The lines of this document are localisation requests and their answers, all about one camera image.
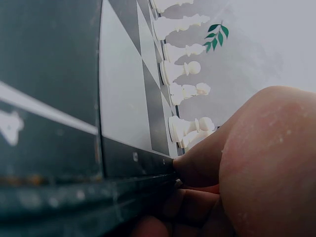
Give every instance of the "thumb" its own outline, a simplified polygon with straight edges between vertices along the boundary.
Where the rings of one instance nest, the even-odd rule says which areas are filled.
[[[222,150],[231,129],[241,116],[245,116],[254,107],[260,107],[278,89],[278,87],[270,87],[255,94],[216,132],[195,145],[183,156],[175,159],[173,166],[182,182],[192,187],[218,184]]]

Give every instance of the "hand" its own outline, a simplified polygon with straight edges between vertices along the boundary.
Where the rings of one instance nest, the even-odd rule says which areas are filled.
[[[173,224],[145,217],[133,237],[316,236],[316,95],[258,92],[174,168],[186,185],[219,183],[220,195],[176,190],[162,212]]]

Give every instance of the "leaf sprig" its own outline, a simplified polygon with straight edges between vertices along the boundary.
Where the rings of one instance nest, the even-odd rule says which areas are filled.
[[[219,27],[217,33],[212,32],[212,31],[214,31],[215,29],[217,29],[218,26],[220,26],[220,27]],[[207,37],[205,37],[205,38],[206,38],[206,39],[207,39],[207,38],[213,38],[213,40],[212,40],[212,41],[209,41],[209,42],[206,42],[206,43],[204,44],[204,46],[206,46],[206,52],[208,52],[208,51],[211,49],[212,46],[213,46],[213,50],[215,50],[215,48],[216,48],[218,42],[219,42],[220,46],[223,45],[224,37],[223,37],[223,34],[222,34],[221,31],[226,35],[226,38],[228,38],[229,31],[228,31],[228,29],[227,29],[225,26],[223,26],[222,24],[215,24],[215,25],[211,25],[211,26],[210,26],[210,28],[209,28],[208,31],[207,31],[207,32],[210,33],[210,34],[209,34]]]

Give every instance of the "white wall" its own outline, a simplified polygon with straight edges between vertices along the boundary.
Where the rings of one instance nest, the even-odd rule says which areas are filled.
[[[316,91],[316,2],[311,0],[195,0],[193,5],[173,6],[163,14],[182,18],[196,13],[211,22],[171,33],[166,41],[184,47],[205,43],[207,29],[220,23],[230,35],[215,52],[181,58],[176,64],[196,60],[198,75],[182,76],[178,84],[205,82],[210,95],[183,101],[180,116],[203,116],[222,125],[247,99],[270,85],[288,85]]]

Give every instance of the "white pawn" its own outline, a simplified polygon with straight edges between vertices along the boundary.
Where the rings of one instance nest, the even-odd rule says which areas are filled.
[[[159,17],[154,21],[154,30],[158,40],[165,40],[173,31],[186,31],[190,26],[201,26],[201,23],[206,23],[210,20],[208,16],[200,16],[198,14],[183,19],[169,19],[166,17]]]
[[[194,85],[178,85],[173,83],[169,86],[170,98],[173,105],[180,105],[183,100],[189,99],[193,96],[208,95],[211,91],[205,83]]]
[[[184,65],[175,65],[169,61],[162,61],[159,63],[162,82],[164,85],[171,85],[181,75],[198,74],[201,71],[200,63],[192,61],[184,63]]]
[[[215,129],[215,125],[208,117],[195,119],[194,121],[186,121],[178,116],[172,116],[168,119],[169,132],[172,142],[181,142],[183,137],[190,132],[211,131]]]
[[[158,13],[164,13],[164,11],[174,5],[181,6],[184,3],[193,4],[194,0],[151,0],[153,8],[157,10]]]
[[[19,131],[22,130],[23,127],[24,122],[17,112],[8,114],[4,111],[0,111],[0,132],[11,146],[18,144]]]
[[[179,58],[184,55],[190,56],[191,54],[199,55],[206,50],[206,47],[198,43],[192,46],[186,45],[185,48],[178,48],[169,43],[163,45],[163,54],[166,56],[170,63],[175,63]]]
[[[180,148],[187,148],[188,145],[191,142],[193,142],[195,140],[203,140],[206,137],[208,137],[209,135],[211,135],[213,132],[215,132],[215,130],[212,130],[212,131],[200,131],[200,132],[197,132],[197,131],[190,132],[188,135],[183,137],[181,142],[178,143],[179,147]]]

